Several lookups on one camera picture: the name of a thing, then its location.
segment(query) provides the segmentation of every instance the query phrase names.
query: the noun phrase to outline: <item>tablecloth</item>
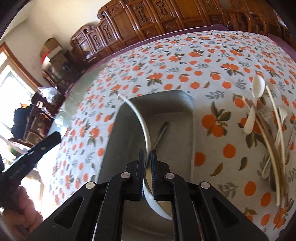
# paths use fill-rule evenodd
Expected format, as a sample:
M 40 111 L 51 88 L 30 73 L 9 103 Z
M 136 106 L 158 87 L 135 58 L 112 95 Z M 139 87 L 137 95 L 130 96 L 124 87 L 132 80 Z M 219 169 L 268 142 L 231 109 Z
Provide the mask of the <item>tablecloth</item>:
M 128 98 L 183 90 L 194 99 L 196 118 L 194 183 L 208 181 L 275 240 L 295 211 L 294 143 L 286 161 L 290 205 L 278 210 L 275 193 L 261 171 L 268 152 L 255 125 L 243 133 L 255 75 L 271 88 L 277 105 L 288 111 L 282 130 L 285 146 L 295 120 L 296 64 L 266 36 L 206 31 L 157 40 L 107 63 L 91 84 L 63 137 L 50 192 L 63 203 L 87 181 L 97 180 L 119 107 L 117 92 Z M 261 103 L 271 107 L 266 93 Z M 271 127 L 276 135 L 276 122 Z

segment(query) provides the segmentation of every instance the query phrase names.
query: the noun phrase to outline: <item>white spoon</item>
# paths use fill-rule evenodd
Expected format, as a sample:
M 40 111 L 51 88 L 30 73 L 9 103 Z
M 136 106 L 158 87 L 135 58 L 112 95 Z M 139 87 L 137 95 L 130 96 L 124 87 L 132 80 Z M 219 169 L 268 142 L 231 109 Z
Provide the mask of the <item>white spoon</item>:
M 281 126 L 283 126 L 284 120 L 287 117 L 288 112 L 284 107 L 279 107 L 279 115 L 281 116 Z M 276 149 L 279 147 L 279 141 L 280 141 L 280 134 L 279 133 L 280 133 L 280 131 L 281 130 L 279 129 L 277 132 L 277 135 L 276 135 L 276 141 L 275 141 Z M 269 176 L 270 167 L 271 167 L 271 161 L 270 161 L 270 157 L 269 157 L 267 162 L 265 163 L 265 166 L 264 166 L 262 173 L 261 173 L 261 177 L 263 179 L 266 179 Z
M 252 95 L 253 95 L 253 103 L 254 106 L 257 107 L 257 100 L 263 95 L 265 89 L 265 81 L 264 79 L 256 75 L 252 82 Z M 253 106 L 251 107 L 248 119 L 246 121 L 246 124 L 244 125 L 244 132 L 249 135 L 252 133 L 254 123 L 255 123 L 255 110 Z

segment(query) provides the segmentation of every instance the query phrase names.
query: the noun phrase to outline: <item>chopstick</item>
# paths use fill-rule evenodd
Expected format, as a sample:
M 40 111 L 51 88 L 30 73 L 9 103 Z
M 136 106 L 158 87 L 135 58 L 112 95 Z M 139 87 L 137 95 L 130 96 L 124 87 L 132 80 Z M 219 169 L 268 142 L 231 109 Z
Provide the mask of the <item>chopstick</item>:
M 277 108 L 276 108 L 276 104 L 274 102 L 274 99 L 272 97 L 272 93 L 269 89 L 268 86 L 265 86 L 265 89 L 267 90 L 267 93 L 269 95 L 269 98 L 270 98 L 270 101 L 271 101 L 271 104 L 274 108 L 274 112 L 275 112 L 275 116 L 276 116 L 276 121 L 277 121 L 277 125 L 278 125 L 278 128 L 279 128 L 279 135 L 280 135 L 280 141 L 281 141 L 281 159 L 282 159 L 282 181 L 283 181 L 283 185 L 284 185 L 284 197 L 285 197 L 285 207 L 288 207 L 288 183 L 287 183 L 287 179 L 284 178 L 286 176 L 286 160 L 285 160 L 285 145 L 284 145 L 284 137 L 283 137 L 283 132 L 282 132 L 282 126 L 281 126 L 281 120 L 279 118 L 279 114 L 278 114 L 278 111 L 277 111 Z
M 271 143 L 269 142 L 269 140 L 267 138 L 267 135 L 270 135 L 270 134 L 269 133 L 266 134 L 264 128 L 262 127 L 262 125 L 261 125 L 261 123 L 260 123 L 260 121 L 258 119 L 259 118 L 259 115 L 258 115 L 257 108 L 249 100 L 245 99 L 244 97 L 242 99 L 243 99 L 243 101 L 245 102 L 246 106 L 249 109 L 251 109 L 251 106 L 253 106 L 254 109 L 255 109 L 255 112 L 256 112 L 255 121 L 258 124 L 258 127 L 260 129 L 260 132 L 262 133 L 262 137 L 263 137 L 263 139 L 265 141 L 267 150 L 268 150 L 269 155 L 270 155 L 270 158 L 271 158 L 271 164 L 272 164 L 272 167 L 274 169 L 275 184 L 276 184 L 276 205 L 277 206 L 280 206 L 281 205 L 280 178 L 279 178 L 279 173 L 278 173 L 278 168 L 277 168 L 277 164 L 276 164 L 274 152 L 272 151 L 272 149 L 275 149 L 275 146 L 273 144 L 273 147 L 274 148 L 271 147 Z

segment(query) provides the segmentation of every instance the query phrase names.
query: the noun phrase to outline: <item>wall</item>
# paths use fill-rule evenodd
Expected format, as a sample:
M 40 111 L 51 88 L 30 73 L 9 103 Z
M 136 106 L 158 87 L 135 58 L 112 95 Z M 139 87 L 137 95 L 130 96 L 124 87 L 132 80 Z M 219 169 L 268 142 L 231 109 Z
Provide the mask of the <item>wall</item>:
M 18 14 L 14 17 L 14 19 L 11 21 L 11 23 L 5 30 L 1 39 L 4 38 L 12 29 L 14 29 L 16 26 L 18 26 L 21 22 L 25 21 L 29 17 L 30 12 L 34 7 L 35 3 L 36 0 L 30 1 L 18 12 Z
M 23 21 L 13 30 L 11 30 L 1 41 L 5 41 L 11 52 L 26 70 L 44 87 L 49 84 L 42 77 L 39 52 L 43 41 L 39 35 L 32 29 L 28 20 Z
M 45 42 L 55 37 L 64 50 L 71 49 L 72 35 L 84 24 L 98 22 L 98 10 L 109 0 L 35 0 L 28 18 Z

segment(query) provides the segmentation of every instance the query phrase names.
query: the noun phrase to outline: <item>gray sink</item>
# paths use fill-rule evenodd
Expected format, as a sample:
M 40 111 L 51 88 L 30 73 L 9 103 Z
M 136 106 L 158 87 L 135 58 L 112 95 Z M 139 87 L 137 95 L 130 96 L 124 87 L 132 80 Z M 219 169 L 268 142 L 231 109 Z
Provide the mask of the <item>gray sink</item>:
M 161 125 L 170 125 L 157 147 L 157 158 L 170 170 L 190 181 L 193 168 L 194 115 L 191 96 L 183 91 L 166 91 L 130 100 L 147 124 L 152 146 Z M 123 172 L 130 161 L 138 159 L 139 150 L 146 149 L 144 135 L 135 113 L 123 104 L 116 116 L 98 183 L 107 182 Z M 173 223 L 159 216 L 145 198 L 140 202 L 126 201 L 123 211 L 123 241 L 173 240 Z

